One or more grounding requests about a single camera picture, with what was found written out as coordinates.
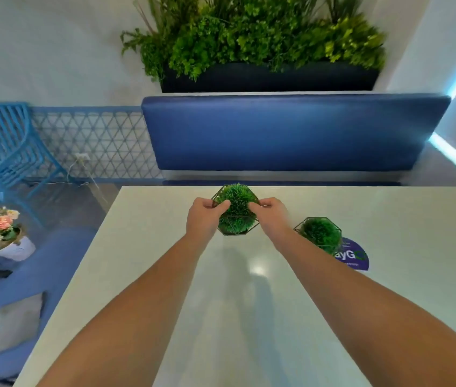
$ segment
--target geometric wire planter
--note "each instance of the geometric wire planter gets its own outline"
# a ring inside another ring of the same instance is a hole
[[[213,207],[216,207],[218,205],[218,203],[216,202],[216,198],[217,196],[223,191],[223,189],[225,187],[228,187],[228,186],[232,186],[232,185],[224,185],[223,187],[221,187],[217,193],[215,193],[215,195],[211,198],[212,201],[213,201]],[[255,199],[258,201],[258,198],[257,196],[255,195],[255,193],[253,193],[253,191],[251,191],[251,189],[249,189],[250,193],[255,197]],[[254,229],[255,227],[257,227],[257,225],[259,225],[259,221],[257,219],[257,216],[252,213],[251,215],[246,215],[246,216],[240,216],[240,215],[236,215],[236,214],[226,214],[226,213],[223,213],[223,216],[225,218],[229,218],[229,219],[245,219],[245,220],[252,220],[254,221],[255,223],[249,228],[247,229],[246,231],[243,231],[243,232],[236,232],[234,230],[234,228],[231,226],[230,224],[230,227],[231,227],[231,231],[227,231],[225,230],[224,228],[221,228],[221,227],[217,227],[217,229],[219,230],[220,233],[222,233],[223,235],[225,236],[240,236],[240,235],[245,235],[247,234],[248,232],[250,232],[252,229]]]
[[[327,224],[329,224],[332,227],[332,229],[335,230],[336,233],[339,233],[338,243],[334,243],[334,244],[330,244],[330,245],[318,245],[313,240],[309,239],[309,237],[307,237],[305,235],[305,233],[303,232],[303,226],[305,225],[305,223],[307,223],[307,221],[313,220],[313,219],[319,220],[319,221],[325,221]],[[342,232],[341,228],[339,228],[337,225],[335,225],[334,222],[332,222],[328,217],[307,217],[301,223],[296,225],[296,227],[294,227],[294,230],[296,232],[298,232],[300,235],[302,235],[304,238],[309,240],[311,243],[315,244],[317,247],[321,248],[323,251],[327,252],[330,255],[334,255],[335,253],[337,253],[339,251],[339,248],[343,244],[343,232]]]

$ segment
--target blue metal chair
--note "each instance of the blue metal chair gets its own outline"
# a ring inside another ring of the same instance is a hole
[[[27,177],[37,174],[44,164],[52,164],[49,168],[54,170],[33,187],[25,200],[31,198],[56,175],[67,176],[67,172],[40,140],[32,126],[27,104],[0,103],[0,201],[3,201],[4,194],[7,194],[8,198],[24,207],[39,221],[13,189],[19,183],[25,182]],[[74,179],[69,177],[69,181],[74,182]]]

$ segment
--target white table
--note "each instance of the white table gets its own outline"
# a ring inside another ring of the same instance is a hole
[[[114,296],[185,231],[196,196],[218,187],[123,187],[16,387],[35,386]],[[327,216],[367,252],[364,274],[456,330],[456,188],[252,187],[292,224]],[[217,233],[197,271],[155,386],[369,385],[283,257],[257,227]]]

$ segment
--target grass ball plant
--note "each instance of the grass ball plant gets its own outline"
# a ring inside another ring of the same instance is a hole
[[[343,239],[341,229],[326,217],[306,218],[296,230],[331,255],[337,253]]]
[[[219,219],[219,231],[224,235],[242,235],[255,224],[257,216],[248,208],[248,202],[258,204],[258,198],[250,188],[240,183],[226,185],[212,198],[216,204],[230,200],[231,205]]]

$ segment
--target flower pot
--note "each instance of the flower pot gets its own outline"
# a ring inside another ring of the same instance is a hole
[[[323,242],[320,240],[314,239],[309,232],[306,232],[306,224],[309,225],[317,220],[319,225],[322,226],[322,229],[327,228],[330,236],[325,237],[329,241]],[[328,217],[307,217],[301,223],[299,223],[294,230],[302,235],[304,238],[308,239],[314,243],[317,247],[321,248],[323,251],[326,251],[328,254],[335,255],[343,243],[343,232],[341,228],[336,226]]]
[[[218,200],[218,196],[223,192],[225,188],[230,186],[233,185],[224,185],[219,189],[219,191],[212,197],[214,204],[219,203],[219,201],[216,201]],[[251,195],[253,195],[253,200],[258,203],[257,196],[249,188],[248,190],[251,193]],[[237,228],[234,227],[234,225],[236,227],[242,226],[246,229],[243,231],[238,231]],[[230,209],[228,209],[228,211],[221,215],[221,219],[219,220],[219,226],[217,227],[217,229],[225,236],[239,236],[247,234],[257,225],[259,225],[257,216],[252,212],[249,212],[248,214],[232,214],[230,212]]]
[[[197,81],[176,76],[165,67],[161,82],[164,93],[171,92],[291,92],[291,91],[371,91],[379,77],[376,69],[346,62],[319,61],[298,69],[285,65],[273,72],[265,65],[231,62],[217,64],[201,73]]]
[[[34,253],[36,246],[27,237],[20,234],[14,242],[0,249],[0,256],[11,260],[22,261]]]

